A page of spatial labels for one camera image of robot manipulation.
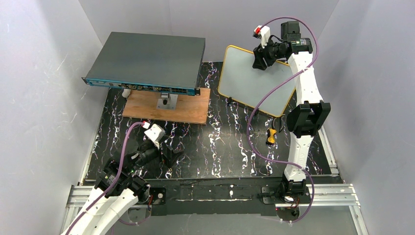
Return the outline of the yellow-framed whiteboard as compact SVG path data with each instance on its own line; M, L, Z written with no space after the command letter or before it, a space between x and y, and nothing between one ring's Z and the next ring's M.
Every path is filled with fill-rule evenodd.
M225 51L218 92L234 101L255 108L274 87L292 76L288 64L275 62L266 70L253 69L254 54L246 49L229 45ZM291 80L278 88L259 106L259 111L279 117L283 115L295 85Z

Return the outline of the yellow black eraser pad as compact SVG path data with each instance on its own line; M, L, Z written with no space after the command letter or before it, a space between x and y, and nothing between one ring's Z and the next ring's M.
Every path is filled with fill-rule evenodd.
M276 143L276 139L275 139L276 134L277 134L277 131L274 128L267 129L267 138L266 138L267 145L274 145Z

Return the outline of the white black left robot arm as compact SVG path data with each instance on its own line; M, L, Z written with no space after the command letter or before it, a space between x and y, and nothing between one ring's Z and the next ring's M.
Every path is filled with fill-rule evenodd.
M136 171L155 160L171 168L183 154L145 140L124 157L109 159L85 204L62 234L104 235L131 206L143 205L151 212L153 205L165 204L166 189L151 186Z

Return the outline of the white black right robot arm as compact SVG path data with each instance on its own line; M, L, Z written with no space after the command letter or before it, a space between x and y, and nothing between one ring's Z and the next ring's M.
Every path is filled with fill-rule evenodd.
M261 43L253 50L253 68L266 70L279 59L286 59L294 76L297 103L287 115L286 126L290 132L288 164L282 180L276 188L263 187L260 196L270 204L276 200L299 203L300 197L307 194L305 167L310 145L323 126L331 105L324 102L315 79L313 64L317 49L309 38L300 33L298 21L281 24L280 42L273 42L270 28L259 25L254 37Z

